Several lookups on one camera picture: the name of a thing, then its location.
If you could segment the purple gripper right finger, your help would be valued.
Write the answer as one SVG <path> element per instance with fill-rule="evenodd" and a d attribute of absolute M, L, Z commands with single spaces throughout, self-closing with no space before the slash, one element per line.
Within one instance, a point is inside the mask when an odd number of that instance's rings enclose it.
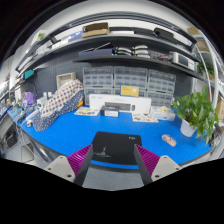
<path fill-rule="evenodd" d="M 134 145 L 134 157 L 144 185 L 181 170 L 169 156 L 158 156 L 137 144 Z"/>

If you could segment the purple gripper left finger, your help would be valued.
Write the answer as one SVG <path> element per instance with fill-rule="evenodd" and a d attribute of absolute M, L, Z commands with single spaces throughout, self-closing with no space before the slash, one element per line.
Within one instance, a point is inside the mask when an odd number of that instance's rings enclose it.
<path fill-rule="evenodd" d="M 90 144 L 69 156 L 58 156 L 45 171 L 82 186 L 92 157 L 93 145 Z"/>

